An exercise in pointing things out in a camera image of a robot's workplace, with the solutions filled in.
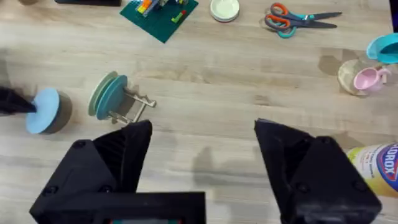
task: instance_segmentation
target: black object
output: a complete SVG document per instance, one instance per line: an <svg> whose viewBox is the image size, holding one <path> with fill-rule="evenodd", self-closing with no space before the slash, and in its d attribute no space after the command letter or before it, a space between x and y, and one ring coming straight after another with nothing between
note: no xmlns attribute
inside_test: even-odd
<svg viewBox="0 0 398 224"><path fill-rule="evenodd" d="M390 0L391 20L394 32L398 32L398 1Z"/></svg>
<svg viewBox="0 0 398 224"><path fill-rule="evenodd" d="M82 4L92 6L120 6L121 0L55 0L59 4Z"/></svg>
<svg viewBox="0 0 398 224"><path fill-rule="evenodd" d="M255 131L282 223L371 223L381 203L331 137L259 119Z"/></svg>
<svg viewBox="0 0 398 224"><path fill-rule="evenodd" d="M0 113L10 115L15 113L36 112L36 107L18 95L14 90L0 86Z"/></svg>
<svg viewBox="0 0 398 224"><path fill-rule="evenodd" d="M94 141L76 141L30 214L39 224L137 219L205 224L204 192L136 193L151 135L150 121L141 121Z"/></svg>

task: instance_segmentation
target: scissors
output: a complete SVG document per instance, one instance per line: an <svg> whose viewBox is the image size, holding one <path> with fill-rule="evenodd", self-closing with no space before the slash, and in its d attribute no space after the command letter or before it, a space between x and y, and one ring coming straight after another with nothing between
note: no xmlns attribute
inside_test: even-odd
<svg viewBox="0 0 398 224"><path fill-rule="evenodd" d="M317 22L315 20L326 19L341 15L342 12L327 12L319 14L296 14L290 12L282 3L273 3L271 14L266 15L266 24L277 30L279 37L289 38L294 35L298 27L308 28L336 28L334 24Z"/></svg>

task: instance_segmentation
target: metal stand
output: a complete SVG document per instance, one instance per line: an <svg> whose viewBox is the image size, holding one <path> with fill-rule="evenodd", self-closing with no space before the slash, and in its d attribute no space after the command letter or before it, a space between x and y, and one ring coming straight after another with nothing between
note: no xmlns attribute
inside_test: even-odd
<svg viewBox="0 0 398 224"><path fill-rule="evenodd" d="M124 94L132 99L134 101L139 101L141 104L141 107L138 109L138 112L136 113L134 119L129 119L121 114L118 114L114 111L109 112L109 116L112 118L113 121L120 122L122 124L129 124L129 123L135 123L139 120L141 117L142 112L144 112L146 106L150 106L154 108L156 106L156 101L150 100L147 95L140 96L136 92L131 91L130 89L124 87Z"/></svg>

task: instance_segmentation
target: white lid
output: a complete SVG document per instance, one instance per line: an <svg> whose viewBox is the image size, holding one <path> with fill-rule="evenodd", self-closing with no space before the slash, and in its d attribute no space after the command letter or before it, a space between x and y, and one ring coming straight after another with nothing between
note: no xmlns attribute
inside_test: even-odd
<svg viewBox="0 0 398 224"><path fill-rule="evenodd" d="M229 22L239 13L238 0L212 0L210 4L211 15L220 22Z"/></svg>

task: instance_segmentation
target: clorox label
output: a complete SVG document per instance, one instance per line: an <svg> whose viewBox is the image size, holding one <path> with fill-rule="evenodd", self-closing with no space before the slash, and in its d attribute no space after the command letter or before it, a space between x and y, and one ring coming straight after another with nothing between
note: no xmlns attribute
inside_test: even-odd
<svg viewBox="0 0 398 224"><path fill-rule="evenodd" d="M398 143L357 147L347 156L376 194L398 197Z"/></svg>
<svg viewBox="0 0 398 224"><path fill-rule="evenodd" d="M379 152L377 166L383 179L398 191L398 144L386 146Z"/></svg>

